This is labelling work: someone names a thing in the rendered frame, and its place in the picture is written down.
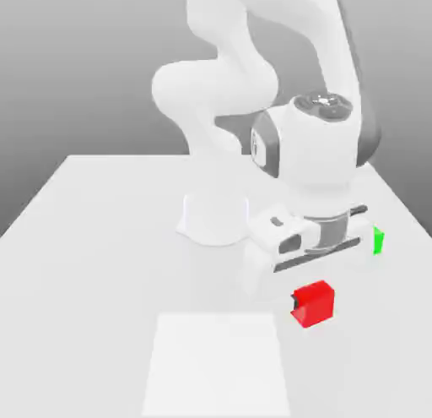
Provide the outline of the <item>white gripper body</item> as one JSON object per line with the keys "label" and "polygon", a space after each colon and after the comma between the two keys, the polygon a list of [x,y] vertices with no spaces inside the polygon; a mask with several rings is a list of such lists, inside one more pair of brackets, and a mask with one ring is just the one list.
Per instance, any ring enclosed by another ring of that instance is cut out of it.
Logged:
{"label": "white gripper body", "polygon": [[243,247],[242,291],[251,297],[277,295],[302,278],[364,262],[374,249],[374,226],[367,218],[255,218]]}

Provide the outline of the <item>small red cube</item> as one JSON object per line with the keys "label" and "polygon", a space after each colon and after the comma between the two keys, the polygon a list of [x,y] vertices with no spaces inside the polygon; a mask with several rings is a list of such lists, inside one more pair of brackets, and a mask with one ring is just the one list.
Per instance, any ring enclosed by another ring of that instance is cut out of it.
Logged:
{"label": "small red cube", "polygon": [[296,289],[291,297],[290,314],[303,328],[309,328],[333,316],[335,290],[324,280]]}

